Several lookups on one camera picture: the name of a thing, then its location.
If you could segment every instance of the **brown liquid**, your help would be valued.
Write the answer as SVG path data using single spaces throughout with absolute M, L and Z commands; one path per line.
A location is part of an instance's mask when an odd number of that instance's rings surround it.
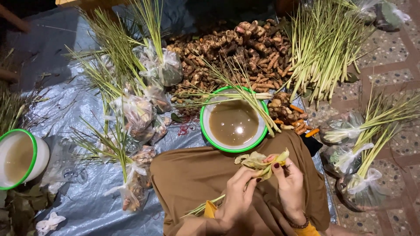
M 246 101 L 220 102 L 210 113 L 209 125 L 219 142 L 239 146 L 257 133 L 258 116 Z
M 5 174 L 9 181 L 17 183 L 26 174 L 32 162 L 34 148 L 27 134 L 17 134 L 17 142 L 9 149 L 5 163 Z

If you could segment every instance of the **green-rimmed bowl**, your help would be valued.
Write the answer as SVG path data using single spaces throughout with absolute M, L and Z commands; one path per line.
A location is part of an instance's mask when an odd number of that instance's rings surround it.
M 12 181 L 6 176 L 6 161 L 11 161 L 13 159 L 9 157 L 14 153 L 14 149 L 22 148 L 20 145 L 20 140 L 25 138 L 27 142 L 22 145 L 31 146 L 32 148 L 32 161 L 22 178 L 18 181 Z M 38 175 L 40 175 L 50 160 L 50 149 L 48 148 L 47 143 L 37 137 L 32 135 L 29 131 L 24 129 L 13 129 L 5 133 L 0 137 L 0 190 L 12 189 L 19 184 L 26 183 Z
M 246 91 L 251 92 L 250 89 L 243 87 Z M 218 90 L 214 91 L 213 93 L 236 93 L 235 89 L 233 89 L 231 86 L 226 86 L 223 88 L 219 88 Z M 214 97 L 209 99 L 208 101 L 221 101 L 228 99 L 227 97 Z M 218 141 L 215 136 L 213 135 L 212 131 L 210 130 L 209 125 L 209 119 L 210 119 L 210 113 L 212 112 L 213 108 L 217 105 L 210 104 L 203 106 L 201 108 L 200 112 L 200 126 L 201 131 L 203 132 L 206 139 L 216 148 L 225 151 L 225 152 L 244 152 L 247 151 L 255 146 L 257 146 L 265 137 L 267 134 L 267 127 L 265 126 L 263 118 L 257 113 L 258 116 L 258 129 L 256 134 L 252 139 L 250 139 L 248 142 L 244 143 L 243 145 L 239 146 L 229 146 L 226 144 L 221 143 Z M 264 111 L 268 114 L 268 108 L 267 105 L 264 103 L 264 101 L 260 102 L 260 106 L 264 109 Z

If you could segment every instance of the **terrazzo floor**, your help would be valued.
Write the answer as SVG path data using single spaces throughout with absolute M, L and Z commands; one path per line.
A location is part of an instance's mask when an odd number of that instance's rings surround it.
M 320 103 L 316 111 L 314 105 L 307 106 L 305 102 L 313 126 L 341 112 L 359 110 L 359 102 L 368 101 L 372 86 L 385 89 L 386 93 L 409 93 L 420 89 L 420 0 L 392 1 L 412 20 L 402 25 L 399 32 L 378 30 L 372 34 L 361 50 L 362 53 L 369 53 L 357 61 L 361 71 L 360 80 L 337 86 L 331 104 Z M 327 176 L 340 225 L 354 231 L 373 232 L 378 236 L 420 235 L 419 135 L 420 126 L 413 124 L 409 130 L 402 131 L 389 142 L 372 163 L 383 174 L 378 180 L 379 184 L 396 198 L 383 210 L 350 210 L 336 195 L 336 179 Z

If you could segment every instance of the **white tissue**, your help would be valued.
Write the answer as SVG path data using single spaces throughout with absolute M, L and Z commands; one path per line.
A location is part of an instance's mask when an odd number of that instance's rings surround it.
M 58 216 L 57 213 L 51 212 L 50 218 L 48 220 L 42 220 L 37 223 L 35 228 L 38 231 L 39 236 L 46 235 L 50 230 L 55 230 L 58 224 L 61 221 L 64 221 L 66 218 L 64 216 Z

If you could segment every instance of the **brown skirt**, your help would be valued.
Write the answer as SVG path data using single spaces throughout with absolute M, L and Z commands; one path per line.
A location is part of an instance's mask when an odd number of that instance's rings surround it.
M 290 151 L 289 158 L 304 175 L 305 214 L 318 231 L 325 231 L 330 223 L 330 214 L 324 176 L 315 169 L 309 151 L 298 135 L 284 130 L 245 153 L 257 151 L 268 156 L 282 153 L 286 147 Z M 152 161 L 153 187 L 165 211 L 164 235 L 175 235 L 173 230 L 185 212 L 222 194 L 226 182 L 240 168 L 233 159 L 238 155 L 213 147 L 196 147 L 163 152 Z M 241 230 L 241 234 L 294 235 L 282 212 L 278 182 L 271 177 L 257 185 L 252 207 L 239 226 L 246 229 Z

